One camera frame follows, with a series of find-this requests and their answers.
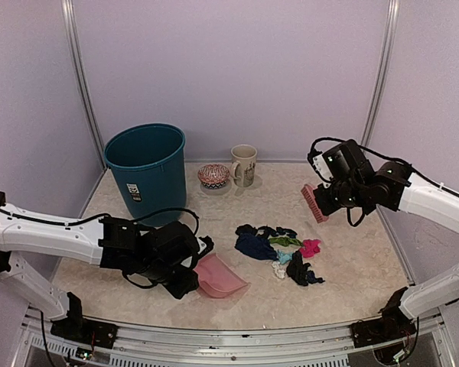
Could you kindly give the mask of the pink hand brush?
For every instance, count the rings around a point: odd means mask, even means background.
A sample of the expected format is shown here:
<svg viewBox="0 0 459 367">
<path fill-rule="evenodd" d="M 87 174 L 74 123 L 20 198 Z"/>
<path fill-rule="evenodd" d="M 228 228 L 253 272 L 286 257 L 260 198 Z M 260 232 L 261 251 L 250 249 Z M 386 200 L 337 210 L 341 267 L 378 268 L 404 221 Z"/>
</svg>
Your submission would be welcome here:
<svg viewBox="0 0 459 367">
<path fill-rule="evenodd" d="M 314 187 L 309 183 L 305 183 L 301 189 L 301 194 L 304 197 L 311 213 L 313 214 L 314 218 L 316 219 L 317 223 L 322 223 L 328 221 L 328 217 L 325 216 L 320 208 L 317 205 L 316 198 L 314 196 Z"/>
</svg>

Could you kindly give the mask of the pink dustpan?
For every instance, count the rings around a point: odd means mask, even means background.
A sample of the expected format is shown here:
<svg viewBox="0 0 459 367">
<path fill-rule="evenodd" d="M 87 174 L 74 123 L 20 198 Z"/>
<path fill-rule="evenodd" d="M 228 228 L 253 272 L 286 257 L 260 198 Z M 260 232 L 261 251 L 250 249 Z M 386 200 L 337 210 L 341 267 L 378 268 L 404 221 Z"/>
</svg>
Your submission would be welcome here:
<svg viewBox="0 0 459 367">
<path fill-rule="evenodd" d="M 209 254 L 199 260 L 194 269 L 198 276 L 197 291 L 204 297 L 222 299 L 249 287 L 217 254 Z"/>
</svg>

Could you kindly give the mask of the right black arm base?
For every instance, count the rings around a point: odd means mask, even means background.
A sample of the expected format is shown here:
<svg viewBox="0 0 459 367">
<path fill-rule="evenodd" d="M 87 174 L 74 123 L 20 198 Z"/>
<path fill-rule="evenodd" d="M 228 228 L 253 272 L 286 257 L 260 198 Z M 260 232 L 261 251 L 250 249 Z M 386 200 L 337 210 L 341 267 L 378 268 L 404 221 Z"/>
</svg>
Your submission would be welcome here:
<svg viewBox="0 0 459 367">
<path fill-rule="evenodd" d="M 416 319 L 410 319 L 399 309 L 401 297 L 406 291 L 407 287 L 395 291 L 381 309 L 379 318 L 359 320 L 350 325 L 355 348 L 385 343 L 417 333 Z"/>
</svg>

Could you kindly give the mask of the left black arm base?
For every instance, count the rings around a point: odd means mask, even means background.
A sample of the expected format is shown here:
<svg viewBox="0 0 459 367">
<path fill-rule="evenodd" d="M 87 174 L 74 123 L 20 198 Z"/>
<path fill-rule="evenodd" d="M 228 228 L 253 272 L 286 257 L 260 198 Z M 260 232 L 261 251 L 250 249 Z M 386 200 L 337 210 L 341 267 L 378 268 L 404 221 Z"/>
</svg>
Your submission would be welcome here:
<svg viewBox="0 0 459 367">
<path fill-rule="evenodd" d="M 88 344 L 92 349 L 111 349 L 119 327 L 113 323 L 86 319 L 83 316 L 81 300 L 72 292 L 67 292 L 67 299 L 66 316 L 52 322 L 50 333 L 70 341 Z"/>
</svg>

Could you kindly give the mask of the black scrap right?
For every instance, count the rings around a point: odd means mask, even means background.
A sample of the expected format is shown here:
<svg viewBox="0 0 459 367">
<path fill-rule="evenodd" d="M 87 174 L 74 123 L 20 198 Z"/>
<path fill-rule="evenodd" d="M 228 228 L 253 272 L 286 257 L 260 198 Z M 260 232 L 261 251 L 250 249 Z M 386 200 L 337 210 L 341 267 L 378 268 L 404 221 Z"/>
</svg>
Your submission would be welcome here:
<svg viewBox="0 0 459 367">
<path fill-rule="evenodd" d="M 311 267 L 311 264 L 308 262 L 303 262 L 302 254 L 299 251 L 296 251 L 292 254 L 291 261 L 288 263 L 286 268 L 286 274 L 289 276 L 296 284 L 307 287 L 308 286 L 308 270 Z"/>
</svg>

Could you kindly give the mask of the dark blue scrap right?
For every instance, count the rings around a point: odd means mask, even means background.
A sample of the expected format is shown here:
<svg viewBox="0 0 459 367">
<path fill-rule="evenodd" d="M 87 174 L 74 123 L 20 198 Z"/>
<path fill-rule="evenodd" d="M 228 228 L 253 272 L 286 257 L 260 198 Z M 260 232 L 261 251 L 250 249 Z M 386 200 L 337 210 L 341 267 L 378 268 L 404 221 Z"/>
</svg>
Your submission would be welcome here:
<svg viewBox="0 0 459 367">
<path fill-rule="evenodd" d="M 317 277 L 313 271 L 306 273 L 306 279 L 309 284 L 323 284 L 325 282 L 322 277 Z"/>
</svg>

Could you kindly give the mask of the large dark blue scrap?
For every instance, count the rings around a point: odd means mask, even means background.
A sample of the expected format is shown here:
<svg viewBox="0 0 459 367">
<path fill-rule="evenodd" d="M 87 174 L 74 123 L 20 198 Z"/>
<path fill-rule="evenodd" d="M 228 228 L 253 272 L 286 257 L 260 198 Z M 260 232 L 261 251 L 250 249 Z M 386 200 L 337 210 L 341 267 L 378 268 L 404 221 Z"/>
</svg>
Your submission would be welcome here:
<svg viewBox="0 0 459 367">
<path fill-rule="evenodd" d="M 268 239 L 250 233 L 239 235 L 236 240 L 235 249 L 256 260 L 276 261 L 278 259 L 277 252 L 270 245 Z"/>
</svg>

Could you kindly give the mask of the small white scrap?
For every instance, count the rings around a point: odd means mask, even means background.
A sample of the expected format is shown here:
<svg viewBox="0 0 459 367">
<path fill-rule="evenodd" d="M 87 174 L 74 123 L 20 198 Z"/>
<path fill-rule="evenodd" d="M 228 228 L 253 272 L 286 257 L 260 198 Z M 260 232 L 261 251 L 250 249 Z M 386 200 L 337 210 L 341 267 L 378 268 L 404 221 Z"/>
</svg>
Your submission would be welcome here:
<svg viewBox="0 0 459 367">
<path fill-rule="evenodd" d="M 287 274 L 286 274 L 286 270 L 285 268 L 280 264 L 279 261 L 274 261 L 272 264 L 272 270 L 275 274 L 275 276 L 278 278 L 278 279 L 285 279 Z"/>
</svg>

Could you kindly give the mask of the beige ceramic mug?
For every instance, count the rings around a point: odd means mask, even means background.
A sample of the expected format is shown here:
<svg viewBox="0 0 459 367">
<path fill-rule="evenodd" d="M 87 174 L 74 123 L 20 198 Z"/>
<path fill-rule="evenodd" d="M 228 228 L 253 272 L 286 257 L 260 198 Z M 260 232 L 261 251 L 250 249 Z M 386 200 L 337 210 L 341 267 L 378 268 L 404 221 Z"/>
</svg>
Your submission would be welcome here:
<svg viewBox="0 0 459 367">
<path fill-rule="evenodd" d="M 251 145 L 237 145 L 231 149 L 230 176 L 238 187 L 253 184 L 256 171 L 257 150 Z"/>
</svg>

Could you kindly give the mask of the patterned small bowl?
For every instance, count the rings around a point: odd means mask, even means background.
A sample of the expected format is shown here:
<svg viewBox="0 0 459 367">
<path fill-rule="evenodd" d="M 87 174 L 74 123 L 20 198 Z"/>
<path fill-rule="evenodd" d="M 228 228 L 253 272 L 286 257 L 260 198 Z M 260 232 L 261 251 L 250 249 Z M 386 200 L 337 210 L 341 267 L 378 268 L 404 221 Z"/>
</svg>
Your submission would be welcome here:
<svg viewBox="0 0 459 367">
<path fill-rule="evenodd" d="M 203 187 L 215 190 L 226 185 L 230 171 L 222 164 L 207 164 L 199 169 L 197 177 Z"/>
</svg>

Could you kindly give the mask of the teal plastic bucket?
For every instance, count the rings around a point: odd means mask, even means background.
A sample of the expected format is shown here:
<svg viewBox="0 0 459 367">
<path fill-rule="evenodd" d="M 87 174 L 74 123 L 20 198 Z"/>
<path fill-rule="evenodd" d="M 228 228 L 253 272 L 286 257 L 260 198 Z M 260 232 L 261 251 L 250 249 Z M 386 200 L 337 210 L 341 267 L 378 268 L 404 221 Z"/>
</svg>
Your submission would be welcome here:
<svg viewBox="0 0 459 367">
<path fill-rule="evenodd" d="M 118 133 L 105 146 L 111 169 L 130 214 L 147 226 L 178 220 L 186 206 L 184 133 L 173 125 L 152 123 Z"/>
</svg>

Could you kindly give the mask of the aluminium front rail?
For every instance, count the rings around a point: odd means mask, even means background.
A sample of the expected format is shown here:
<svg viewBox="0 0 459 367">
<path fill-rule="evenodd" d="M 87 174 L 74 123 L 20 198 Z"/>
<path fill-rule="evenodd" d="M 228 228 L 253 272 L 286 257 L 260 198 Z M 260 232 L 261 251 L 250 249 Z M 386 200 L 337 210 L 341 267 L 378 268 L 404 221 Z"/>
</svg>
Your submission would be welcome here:
<svg viewBox="0 0 459 367">
<path fill-rule="evenodd" d="M 49 333 L 50 323 L 27 310 L 11 366 L 360 366 L 378 365 L 385 341 L 358 347 L 349 323 L 284 329 L 191 330 L 114 322 L 117 332 L 103 348 L 80 359 L 87 344 Z"/>
</svg>

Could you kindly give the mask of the right aluminium corner post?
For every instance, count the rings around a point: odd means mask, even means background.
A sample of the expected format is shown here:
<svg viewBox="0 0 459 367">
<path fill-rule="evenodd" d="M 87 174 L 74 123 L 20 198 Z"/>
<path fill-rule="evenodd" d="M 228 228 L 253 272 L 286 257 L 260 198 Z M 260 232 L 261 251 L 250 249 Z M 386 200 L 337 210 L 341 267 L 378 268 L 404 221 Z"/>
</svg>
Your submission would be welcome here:
<svg viewBox="0 0 459 367">
<path fill-rule="evenodd" d="M 399 0 L 388 1 L 386 25 L 382 39 L 381 52 L 379 55 L 379 65 L 376 74 L 376 81 L 373 87 L 373 93 L 369 104 L 368 113 L 366 115 L 366 123 L 360 139 L 360 144 L 365 148 L 370 147 L 378 119 L 383 93 L 386 88 L 386 81 L 388 77 L 399 19 L 399 9 Z"/>
</svg>

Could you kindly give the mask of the aluminium corner post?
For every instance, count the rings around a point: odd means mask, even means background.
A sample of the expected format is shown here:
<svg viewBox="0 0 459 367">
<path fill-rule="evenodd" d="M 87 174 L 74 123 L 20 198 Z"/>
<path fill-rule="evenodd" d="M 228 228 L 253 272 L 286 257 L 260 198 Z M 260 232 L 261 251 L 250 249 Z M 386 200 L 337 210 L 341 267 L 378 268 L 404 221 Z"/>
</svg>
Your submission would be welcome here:
<svg viewBox="0 0 459 367">
<path fill-rule="evenodd" d="M 61 0 L 63 20 L 67 33 L 67 40 L 70 48 L 70 55 L 73 62 L 74 75 L 76 84 L 80 93 L 80 99 L 85 112 L 86 122 L 90 131 L 96 156 L 103 170 L 106 169 L 106 163 L 103 157 L 104 141 L 99 131 L 90 91 L 87 83 L 86 72 L 83 65 L 80 39 L 77 32 L 75 11 L 72 0 Z"/>
<path fill-rule="evenodd" d="M 373 93 L 369 104 L 368 113 L 366 115 L 366 123 L 360 139 L 360 144 L 365 148 L 370 147 L 378 119 L 383 93 L 386 88 L 386 81 L 388 77 L 399 19 L 399 9 L 399 0 L 388 1 L 386 25 L 382 39 L 381 52 L 379 55 L 379 65 L 376 74 L 376 81 L 373 87 Z"/>
</svg>

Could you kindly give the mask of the left aluminium corner post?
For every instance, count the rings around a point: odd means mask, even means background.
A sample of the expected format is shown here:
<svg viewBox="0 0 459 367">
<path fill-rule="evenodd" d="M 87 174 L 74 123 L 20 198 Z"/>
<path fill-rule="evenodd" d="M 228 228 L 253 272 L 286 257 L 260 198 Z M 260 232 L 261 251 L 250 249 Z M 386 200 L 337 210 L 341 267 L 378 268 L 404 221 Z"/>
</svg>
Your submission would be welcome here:
<svg viewBox="0 0 459 367">
<path fill-rule="evenodd" d="M 63 20 L 67 33 L 67 40 L 70 48 L 70 55 L 73 62 L 74 75 L 76 84 L 80 93 L 80 99 L 85 112 L 86 122 L 90 131 L 96 156 L 103 170 L 106 169 L 106 163 L 103 157 L 104 141 L 99 131 L 90 91 L 87 83 L 86 72 L 83 65 L 80 39 L 77 32 L 75 11 L 72 0 L 61 0 Z"/>
</svg>

